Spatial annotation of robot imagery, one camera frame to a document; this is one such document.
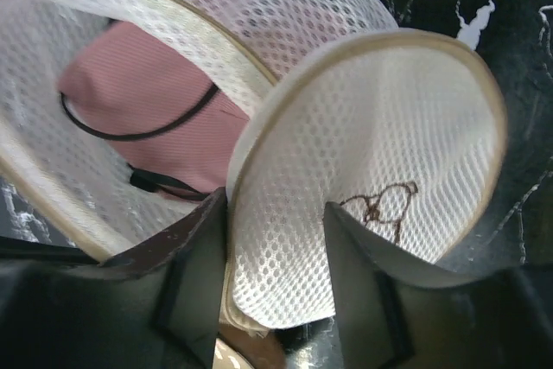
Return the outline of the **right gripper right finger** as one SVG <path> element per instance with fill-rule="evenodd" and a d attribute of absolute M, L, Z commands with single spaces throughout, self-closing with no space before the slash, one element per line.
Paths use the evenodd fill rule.
<path fill-rule="evenodd" d="M 396 247 L 336 203 L 323 224 L 345 367 L 551 367 L 550 265 L 471 277 Z"/>

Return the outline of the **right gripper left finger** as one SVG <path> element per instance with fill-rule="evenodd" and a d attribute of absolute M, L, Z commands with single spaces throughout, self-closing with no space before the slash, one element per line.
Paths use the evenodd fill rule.
<path fill-rule="evenodd" d="M 185 218 L 101 264 L 151 297 L 145 328 L 165 345 L 213 366 L 226 267 L 226 193 L 219 188 Z"/>

